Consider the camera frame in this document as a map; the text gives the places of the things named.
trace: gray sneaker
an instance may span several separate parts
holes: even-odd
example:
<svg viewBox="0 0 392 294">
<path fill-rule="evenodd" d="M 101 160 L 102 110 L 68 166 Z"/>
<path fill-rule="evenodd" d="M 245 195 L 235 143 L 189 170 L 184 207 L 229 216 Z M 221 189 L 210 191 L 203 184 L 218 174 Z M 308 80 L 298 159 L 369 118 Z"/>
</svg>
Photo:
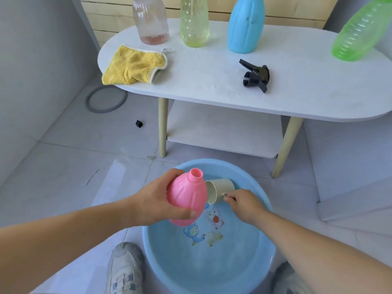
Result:
<svg viewBox="0 0 392 294">
<path fill-rule="evenodd" d="M 145 261 L 140 248 L 132 242 L 115 247 L 106 272 L 105 294 L 142 294 Z"/>
</svg>

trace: light blue plastic basin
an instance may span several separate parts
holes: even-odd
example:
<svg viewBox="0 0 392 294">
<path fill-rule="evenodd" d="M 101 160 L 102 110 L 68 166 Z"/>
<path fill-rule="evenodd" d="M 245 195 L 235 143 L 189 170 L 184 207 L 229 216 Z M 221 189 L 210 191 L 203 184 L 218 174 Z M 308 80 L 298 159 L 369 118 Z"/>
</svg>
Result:
<svg viewBox="0 0 392 294">
<path fill-rule="evenodd" d="M 233 164 L 199 159 L 177 168 L 184 171 L 200 168 L 205 180 L 230 178 L 236 189 L 251 190 L 272 211 L 260 185 Z M 264 280 L 276 247 L 258 229 L 240 221 L 228 204 L 208 206 L 194 224 L 183 228 L 162 221 L 143 227 L 147 258 L 170 291 L 246 294 Z"/>
</svg>

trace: cartoon print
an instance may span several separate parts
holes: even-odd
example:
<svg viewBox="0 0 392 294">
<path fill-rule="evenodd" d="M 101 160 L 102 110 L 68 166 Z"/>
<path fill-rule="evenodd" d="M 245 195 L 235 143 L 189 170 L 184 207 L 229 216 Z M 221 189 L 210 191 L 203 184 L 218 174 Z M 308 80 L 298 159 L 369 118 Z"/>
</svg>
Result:
<svg viewBox="0 0 392 294">
<path fill-rule="evenodd" d="M 215 226 L 216 230 L 225 224 L 217 207 L 213 207 L 210 211 L 205 212 L 204 215 L 207 221 L 209 221 L 211 225 Z"/>
<path fill-rule="evenodd" d="M 205 234 L 199 234 L 199 227 L 197 227 L 196 223 L 189 225 L 184 228 L 184 233 L 187 237 L 192 238 L 192 245 L 197 244 L 204 240 Z"/>
<path fill-rule="evenodd" d="M 207 233 L 208 239 L 208 246 L 212 247 L 215 242 L 218 242 L 223 239 L 223 235 L 220 232 L 208 232 Z"/>
</svg>

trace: person's left hand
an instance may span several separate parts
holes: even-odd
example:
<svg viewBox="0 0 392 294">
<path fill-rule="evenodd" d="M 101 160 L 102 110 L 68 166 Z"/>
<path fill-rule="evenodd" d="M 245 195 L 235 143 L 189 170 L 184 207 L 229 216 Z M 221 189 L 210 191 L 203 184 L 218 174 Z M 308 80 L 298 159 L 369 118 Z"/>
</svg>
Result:
<svg viewBox="0 0 392 294">
<path fill-rule="evenodd" d="M 180 169 L 170 169 L 136 194 L 118 201 L 124 227 L 147 226 L 164 219 L 195 218 L 195 211 L 171 205 L 166 198 L 167 186 L 183 173 Z"/>
</svg>

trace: wooden table leg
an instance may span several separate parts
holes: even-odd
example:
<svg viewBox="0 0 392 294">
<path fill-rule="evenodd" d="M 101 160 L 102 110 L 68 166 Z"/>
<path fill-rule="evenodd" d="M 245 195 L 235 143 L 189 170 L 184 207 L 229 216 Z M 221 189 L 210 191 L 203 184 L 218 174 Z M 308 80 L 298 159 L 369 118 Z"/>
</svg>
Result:
<svg viewBox="0 0 392 294">
<path fill-rule="evenodd" d="M 295 138 L 297 137 L 298 132 L 300 131 L 302 123 L 303 118 L 297 118 L 295 116 L 292 116 L 290 118 L 285 136 L 283 137 L 282 147 L 277 154 L 275 167 L 271 173 L 271 176 L 273 178 L 278 178 L 280 173 L 282 172 L 283 165 L 286 162 L 288 153 L 290 153 L 291 147 L 294 143 Z"/>
<path fill-rule="evenodd" d="M 159 118 L 159 155 L 166 156 L 166 136 L 167 136 L 167 110 L 169 99 L 158 98 L 158 118 Z"/>
</svg>

